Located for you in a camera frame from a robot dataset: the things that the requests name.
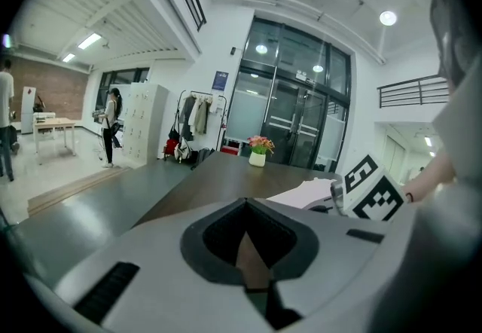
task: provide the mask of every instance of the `flower pot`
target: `flower pot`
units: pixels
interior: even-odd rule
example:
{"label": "flower pot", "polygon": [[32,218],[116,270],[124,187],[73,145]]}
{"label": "flower pot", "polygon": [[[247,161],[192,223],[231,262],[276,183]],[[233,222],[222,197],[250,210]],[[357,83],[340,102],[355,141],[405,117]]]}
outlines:
{"label": "flower pot", "polygon": [[266,155],[251,153],[249,156],[249,164],[256,167],[263,167],[266,161]]}

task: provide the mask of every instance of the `poster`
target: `poster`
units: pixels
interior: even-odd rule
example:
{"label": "poster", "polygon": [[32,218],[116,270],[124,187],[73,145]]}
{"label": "poster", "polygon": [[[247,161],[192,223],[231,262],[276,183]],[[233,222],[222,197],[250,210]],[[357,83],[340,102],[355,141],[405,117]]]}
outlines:
{"label": "poster", "polygon": [[226,87],[227,75],[228,73],[226,72],[217,71],[216,76],[214,76],[214,81],[212,82],[212,89],[224,90]]}

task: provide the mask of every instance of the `table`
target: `table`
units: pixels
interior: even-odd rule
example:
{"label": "table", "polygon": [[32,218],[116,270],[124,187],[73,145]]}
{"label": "table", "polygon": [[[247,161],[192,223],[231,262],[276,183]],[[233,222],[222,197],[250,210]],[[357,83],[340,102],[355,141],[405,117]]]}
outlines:
{"label": "table", "polygon": [[266,199],[314,178],[341,181],[341,177],[333,173],[269,162],[264,167],[255,167],[249,164],[247,157],[215,152],[157,202],[136,225],[214,202],[240,197]]}
{"label": "table", "polygon": [[45,119],[41,123],[33,124],[33,138],[35,140],[35,154],[38,157],[38,163],[41,164],[40,154],[38,151],[38,130],[52,129],[55,131],[56,128],[63,128],[63,143],[67,148],[67,128],[72,131],[72,154],[75,156],[75,121],[68,118],[49,118]]}

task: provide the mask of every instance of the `clothes rack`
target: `clothes rack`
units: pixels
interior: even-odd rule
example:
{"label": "clothes rack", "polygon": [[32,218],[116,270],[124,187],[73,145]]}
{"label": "clothes rack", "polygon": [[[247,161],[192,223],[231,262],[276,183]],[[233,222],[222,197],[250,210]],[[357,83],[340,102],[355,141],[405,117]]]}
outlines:
{"label": "clothes rack", "polygon": [[[188,90],[184,89],[184,90],[181,92],[181,95],[179,96],[179,99],[178,99],[178,108],[177,108],[177,110],[176,110],[176,112],[175,112],[175,116],[176,116],[176,118],[177,118],[178,123],[181,123],[180,117],[179,117],[179,115],[180,115],[179,108],[180,108],[180,106],[181,106],[182,95],[183,95],[185,92],[187,92],[187,91],[188,91]],[[198,90],[192,90],[192,91],[190,91],[189,93],[190,93],[190,94],[192,94],[192,93],[198,93],[198,94],[201,94],[201,95],[213,96],[213,97],[214,97],[214,95],[213,95],[212,93],[200,92],[200,91],[198,91]],[[216,140],[216,146],[214,147],[214,149],[217,151],[217,150],[218,150],[218,144],[219,144],[219,137],[221,136],[221,131],[222,131],[222,129],[223,129],[223,125],[225,124],[225,119],[226,119],[225,116],[226,116],[227,100],[226,100],[226,97],[224,97],[224,96],[222,96],[222,95],[216,95],[216,96],[217,96],[217,97],[220,97],[220,98],[222,98],[222,99],[224,100],[224,107],[223,107],[223,112],[222,112],[222,115],[221,115],[221,123],[219,124],[218,139]]]}

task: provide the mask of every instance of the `white table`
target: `white table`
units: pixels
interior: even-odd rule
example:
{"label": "white table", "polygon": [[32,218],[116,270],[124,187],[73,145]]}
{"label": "white table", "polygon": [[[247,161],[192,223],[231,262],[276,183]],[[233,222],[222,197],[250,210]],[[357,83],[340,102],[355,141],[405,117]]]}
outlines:
{"label": "white table", "polygon": [[38,130],[52,129],[55,131],[56,128],[63,128],[63,143],[67,148],[67,128],[72,131],[72,154],[75,156],[75,121],[68,118],[50,118],[45,119],[41,123],[34,123],[33,125],[33,138],[35,140],[35,154],[38,158],[38,163],[41,164],[40,154],[38,152]]}

